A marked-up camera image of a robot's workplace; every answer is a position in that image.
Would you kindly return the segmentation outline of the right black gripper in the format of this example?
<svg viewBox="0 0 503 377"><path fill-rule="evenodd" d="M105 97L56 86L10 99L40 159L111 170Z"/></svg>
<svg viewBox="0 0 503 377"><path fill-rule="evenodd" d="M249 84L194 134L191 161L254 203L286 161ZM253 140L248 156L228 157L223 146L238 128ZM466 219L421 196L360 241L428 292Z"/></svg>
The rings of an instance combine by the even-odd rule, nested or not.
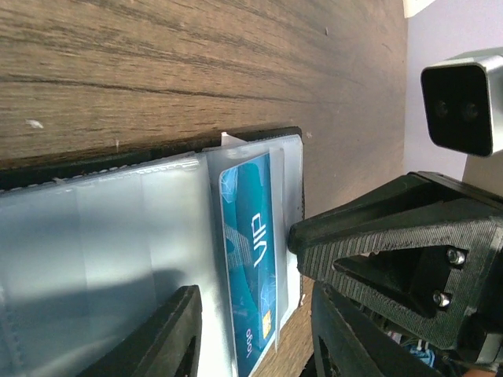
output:
<svg viewBox="0 0 503 377"><path fill-rule="evenodd" d="M294 224L299 271L469 364L502 362L502 196L402 175Z"/></svg>

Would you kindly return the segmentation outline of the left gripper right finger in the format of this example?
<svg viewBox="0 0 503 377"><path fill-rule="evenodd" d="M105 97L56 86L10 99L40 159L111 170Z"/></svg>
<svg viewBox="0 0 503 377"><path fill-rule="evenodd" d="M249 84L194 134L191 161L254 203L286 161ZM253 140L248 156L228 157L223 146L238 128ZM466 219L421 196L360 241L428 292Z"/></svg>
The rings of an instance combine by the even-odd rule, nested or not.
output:
<svg viewBox="0 0 503 377"><path fill-rule="evenodd" d="M330 286L314 286L311 327L317 376L439 376Z"/></svg>

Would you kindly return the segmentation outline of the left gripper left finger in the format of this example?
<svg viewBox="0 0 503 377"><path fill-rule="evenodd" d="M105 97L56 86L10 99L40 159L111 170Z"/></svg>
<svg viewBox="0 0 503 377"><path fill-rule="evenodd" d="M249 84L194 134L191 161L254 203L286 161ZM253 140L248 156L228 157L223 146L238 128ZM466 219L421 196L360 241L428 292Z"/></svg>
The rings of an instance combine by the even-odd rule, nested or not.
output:
<svg viewBox="0 0 503 377"><path fill-rule="evenodd" d="M182 286L145 323L79 374L196 376L201 333L200 289Z"/></svg>

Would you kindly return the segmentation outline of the black card holder wallet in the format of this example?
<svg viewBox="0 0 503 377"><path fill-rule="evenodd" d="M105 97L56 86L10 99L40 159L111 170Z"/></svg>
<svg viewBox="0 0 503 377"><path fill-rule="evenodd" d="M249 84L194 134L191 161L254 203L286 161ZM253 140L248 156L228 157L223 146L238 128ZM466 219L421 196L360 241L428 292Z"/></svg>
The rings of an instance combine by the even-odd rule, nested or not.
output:
<svg viewBox="0 0 503 377"><path fill-rule="evenodd" d="M1 373L81 376L180 287L202 301L196 376L239 376L218 180L270 155L276 335L303 297L289 229L304 216L296 127L1 174Z"/></svg>

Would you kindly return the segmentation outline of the blue vip card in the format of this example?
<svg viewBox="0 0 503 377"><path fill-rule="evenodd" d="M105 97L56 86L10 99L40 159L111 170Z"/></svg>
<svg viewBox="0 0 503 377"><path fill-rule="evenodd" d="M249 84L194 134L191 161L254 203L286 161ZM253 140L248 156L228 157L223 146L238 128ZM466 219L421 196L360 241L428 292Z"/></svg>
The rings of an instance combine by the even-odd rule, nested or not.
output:
<svg viewBox="0 0 503 377"><path fill-rule="evenodd" d="M250 376L277 327L270 155L224 170L218 190L237 374Z"/></svg>

